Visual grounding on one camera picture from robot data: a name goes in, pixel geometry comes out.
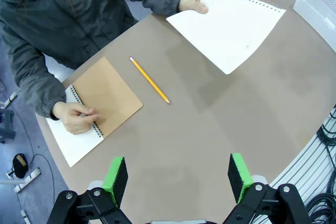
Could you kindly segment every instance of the bolt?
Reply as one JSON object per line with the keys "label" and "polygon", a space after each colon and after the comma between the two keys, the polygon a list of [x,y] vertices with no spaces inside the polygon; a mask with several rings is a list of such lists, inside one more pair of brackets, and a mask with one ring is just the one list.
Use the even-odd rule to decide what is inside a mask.
{"label": "bolt", "polygon": [[71,199],[71,198],[72,198],[72,193],[68,193],[65,197],[66,197],[67,199]]}
{"label": "bolt", "polygon": [[262,185],[256,185],[255,188],[256,188],[257,191],[261,191],[263,187],[262,187]]}
{"label": "bolt", "polygon": [[96,191],[94,191],[93,195],[95,195],[95,196],[99,196],[99,195],[100,195],[100,190],[96,190]]}
{"label": "bolt", "polygon": [[288,193],[288,192],[290,191],[290,189],[289,189],[288,186],[285,186],[283,190],[284,190],[284,192],[286,192],[286,193]]}

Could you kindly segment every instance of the brown notebook cover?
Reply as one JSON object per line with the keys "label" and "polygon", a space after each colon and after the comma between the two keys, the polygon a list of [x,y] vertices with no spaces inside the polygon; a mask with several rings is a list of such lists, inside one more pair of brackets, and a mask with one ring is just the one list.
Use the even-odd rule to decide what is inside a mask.
{"label": "brown notebook cover", "polygon": [[105,57],[98,60],[72,85],[83,104],[97,109],[101,114],[101,119],[96,124],[103,138],[143,106]]}

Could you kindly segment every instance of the pencil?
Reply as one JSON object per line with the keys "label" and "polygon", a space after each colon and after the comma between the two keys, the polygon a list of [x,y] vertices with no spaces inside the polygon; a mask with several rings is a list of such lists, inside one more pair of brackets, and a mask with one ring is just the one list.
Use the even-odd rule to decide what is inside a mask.
{"label": "pencil", "polygon": [[133,64],[136,66],[136,68],[142,73],[142,75],[146,78],[146,80],[152,85],[152,87],[159,93],[159,95],[166,101],[166,103],[170,104],[170,101],[166,97],[166,95],[159,89],[159,87],[152,81],[152,79],[146,74],[146,72],[140,67],[140,65],[132,58],[130,57],[130,60],[133,62]]}

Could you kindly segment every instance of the brown tabletop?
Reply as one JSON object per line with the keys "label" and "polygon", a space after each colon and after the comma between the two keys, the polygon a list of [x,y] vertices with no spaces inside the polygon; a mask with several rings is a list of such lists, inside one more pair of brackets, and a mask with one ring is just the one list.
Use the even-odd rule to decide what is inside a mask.
{"label": "brown tabletop", "polygon": [[[231,152],[272,181],[301,151],[336,103],[336,55],[296,12],[295,0],[257,51],[225,75],[163,17],[151,15],[93,56],[67,87],[107,57],[143,108],[69,168],[45,119],[38,122],[71,190],[103,180],[124,155],[129,181],[122,209],[134,223],[206,218],[234,206]],[[129,60],[133,56],[171,101],[167,105]]]}

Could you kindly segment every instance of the plastic bin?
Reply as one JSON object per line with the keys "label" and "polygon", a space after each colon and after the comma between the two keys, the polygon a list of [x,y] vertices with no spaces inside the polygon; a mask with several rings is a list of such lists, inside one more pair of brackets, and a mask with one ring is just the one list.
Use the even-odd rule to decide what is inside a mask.
{"label": "plastic bin", "polygon": [[336,0],[296,0],[293,9],[336,51]]}

